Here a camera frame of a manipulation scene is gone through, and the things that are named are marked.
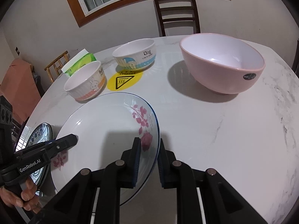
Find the screw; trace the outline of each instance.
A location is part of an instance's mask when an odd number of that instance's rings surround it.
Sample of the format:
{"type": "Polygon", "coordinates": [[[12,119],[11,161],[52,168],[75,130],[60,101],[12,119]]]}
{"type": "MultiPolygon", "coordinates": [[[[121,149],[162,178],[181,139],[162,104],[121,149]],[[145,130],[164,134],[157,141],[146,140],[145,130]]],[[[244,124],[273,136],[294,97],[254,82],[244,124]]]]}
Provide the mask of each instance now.
{"type": "Polygon", "coordinates": [[[123,161],[123,160],[117,160],[117,161],[115,162],[115,164],[116,164],[117,166],[122,166],[122,165],[125,164],[125,161],[123,161]]]}
{"type": "Polygon", "coordinates": [[[209,169],[207,170],[207,173],[213,176],[213,175],[215,175],[217,172],[216,172],[216,170],[215,170],[214,168],[209,168],[209,169]]]}
{"type": "Polygon", "coordinates": [[[81,173],[81,175],[88,175],[89,174],[89,172],[90,172],[90,170],[88,169],[88,168],[84,168],[84,169],[82,169],[81,171],[80,171],[80,173],[81,173]]]}
{"type": "Polygon", "coordinates": [[[178,161],[178,160],[175,160],[172,162],[172,165],[175,166],[175,167],[179,167],[182,165],[182,162],[178,161]]]}

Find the yellow sticker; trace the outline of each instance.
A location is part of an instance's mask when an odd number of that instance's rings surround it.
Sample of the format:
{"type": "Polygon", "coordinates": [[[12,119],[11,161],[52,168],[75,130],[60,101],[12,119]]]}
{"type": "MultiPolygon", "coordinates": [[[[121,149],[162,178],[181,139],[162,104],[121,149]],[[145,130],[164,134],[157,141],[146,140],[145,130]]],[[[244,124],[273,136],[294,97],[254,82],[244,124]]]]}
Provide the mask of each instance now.
{"type": "Polygon", "coordinates": [[[111,91],[121,91],[133,86],[142,77],[142,71],[122,70],[115,73],[108,81],[107,87],[111,91]]]}

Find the tabletop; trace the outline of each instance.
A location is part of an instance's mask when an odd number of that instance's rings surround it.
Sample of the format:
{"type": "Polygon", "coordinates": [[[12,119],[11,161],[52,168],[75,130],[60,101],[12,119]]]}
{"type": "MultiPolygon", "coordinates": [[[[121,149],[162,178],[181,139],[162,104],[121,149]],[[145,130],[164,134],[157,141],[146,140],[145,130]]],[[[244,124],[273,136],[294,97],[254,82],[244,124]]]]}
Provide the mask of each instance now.
{"type": "MultiPolygon", "coordinates": [[[[155,110],[165,148],[198,170],[215,168],[268,223],[281,223],[299,195],[299,79],[272,49],[245,41],[264,57],[255,85],[238,95],[217,95],[189,73],[180,51],[184,36],[155,38],[157,57],[133,86],[155,110]]],[[[110,48],[95,54],[107,79],[117,63],[110,48]]],[[[21,136],[42,122],[57,135],[82,103],[64,90],[61,75],[32,113],[21,136]]],[[[101,95],[110,93],[106,87],[101,95]]],[[[54,193],[51,176],[43,192],[54,193]]],[[[121,206],[121,223],[176,223],[176,191],[163,190],[157,167],[141,192],[121,206]]]]}

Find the human hand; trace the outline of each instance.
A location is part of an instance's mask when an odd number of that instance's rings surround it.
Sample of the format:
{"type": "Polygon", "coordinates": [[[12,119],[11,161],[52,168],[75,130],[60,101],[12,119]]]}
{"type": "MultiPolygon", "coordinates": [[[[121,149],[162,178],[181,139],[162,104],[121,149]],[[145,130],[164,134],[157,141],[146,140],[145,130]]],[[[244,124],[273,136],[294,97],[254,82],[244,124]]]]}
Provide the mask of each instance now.
{"type": "Polygon", "coordinates": [[[37,186],[34,184],[31,177],[26,179],[26,187],[27,189],[23,190],[21,193],[21,197],[24,201],[14,193],[8,191],[5,187],[0,188],[0,198],[8,207],[24,207],[27,211],[38,213],[41,210],[41,205],[38,202],[39,196],[35,194],[37,186]]]}

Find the floral plate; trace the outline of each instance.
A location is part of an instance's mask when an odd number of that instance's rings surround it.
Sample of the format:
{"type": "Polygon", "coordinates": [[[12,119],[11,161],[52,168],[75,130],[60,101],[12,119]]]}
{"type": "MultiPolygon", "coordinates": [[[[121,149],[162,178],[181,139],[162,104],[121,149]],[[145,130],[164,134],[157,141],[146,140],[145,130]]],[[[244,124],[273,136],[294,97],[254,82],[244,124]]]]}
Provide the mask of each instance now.
{"type": "Polygon", "coordinates": [[[138,180],[134,189],[121,189],[120,203],[129,201],[144,186],[153,171],[160,147],[157,117],[142,98],[130,93],[109,93],[81,106],[61,128],[57,139],[73,133],[78,143],[61,152],[51,163],[51,173],[60,191],[82,168],[105,168],[141,138],[138,180]]]}
{"type": "MultiPolygon", "coordinates": [[[[53,132],[51,126],[47,123],[41,123],[30,135],[26,148],[40,142],[50,141],[52,139],[53,132]]],[[[37,185],[38,189],[42,186],[49,171],[49,167],[50,166],[47,165],[30,175],[33,182],[37,185]]]]}

